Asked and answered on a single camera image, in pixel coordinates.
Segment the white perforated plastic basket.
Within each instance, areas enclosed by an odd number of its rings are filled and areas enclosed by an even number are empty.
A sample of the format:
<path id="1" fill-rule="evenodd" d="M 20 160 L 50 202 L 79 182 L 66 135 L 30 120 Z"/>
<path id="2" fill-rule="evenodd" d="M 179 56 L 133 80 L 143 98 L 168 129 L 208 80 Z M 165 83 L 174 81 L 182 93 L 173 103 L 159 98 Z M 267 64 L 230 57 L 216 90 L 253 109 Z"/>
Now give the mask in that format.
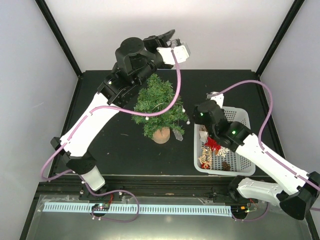
<path id="1" fill-rule="evenodd" d="M 210 175 L 251 176 L 256 165 L 246 157 L 224 147 L 232 136 L 223 136 L 227 127 L 250 129 L 248 113 L 242 108 L 220 106 L 214 100 L 198 104 L 194 119 L 194 167 Z"/>

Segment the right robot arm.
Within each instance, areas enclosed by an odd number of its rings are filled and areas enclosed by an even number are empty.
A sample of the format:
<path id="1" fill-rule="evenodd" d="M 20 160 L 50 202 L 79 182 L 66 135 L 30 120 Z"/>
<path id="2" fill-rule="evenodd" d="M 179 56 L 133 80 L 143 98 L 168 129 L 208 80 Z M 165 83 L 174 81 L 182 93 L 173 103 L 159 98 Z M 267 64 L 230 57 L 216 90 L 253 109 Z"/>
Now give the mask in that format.
<path id="1" fill-rule="evenodd" d="M 320 195 L 320 175 L 291 164 L 259 141 L 248 127 L 229 121 L 215 100 L 195 106 L 193 120 L 205 126 L 218 145 L 248 159 L 268 174 L 275 183 L 237 176 L 227 189 L 234 202 L 242 198 L 257 199 L 280 207 L 287 215 L 303 220 Z"/>

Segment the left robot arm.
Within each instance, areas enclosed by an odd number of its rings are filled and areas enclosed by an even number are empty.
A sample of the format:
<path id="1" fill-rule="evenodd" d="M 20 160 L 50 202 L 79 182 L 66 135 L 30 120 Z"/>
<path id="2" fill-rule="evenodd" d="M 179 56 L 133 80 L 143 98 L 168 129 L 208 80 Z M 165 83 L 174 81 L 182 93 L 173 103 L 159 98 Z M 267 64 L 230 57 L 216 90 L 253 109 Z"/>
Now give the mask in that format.
<path id="1" fill-rule="evenodd" d="M 175 32 L 171 29 L 144 39 L 123 40 L 115 50 L 116 62 L 110 74 L 98 87 L 87 109 L 67 133 L 50 141 L 55 150 L 52 156 L 60 155 L 68 167 L 67 172 L 77 174 L 97 200 L 107 195 L 108 188 L 88 148 L 119 112 L 134 114 L 124 106 L 156 70 L 171 69 L 178 63 L 174 51 L 181 45 L 178 39 L 172 39 Z"/>

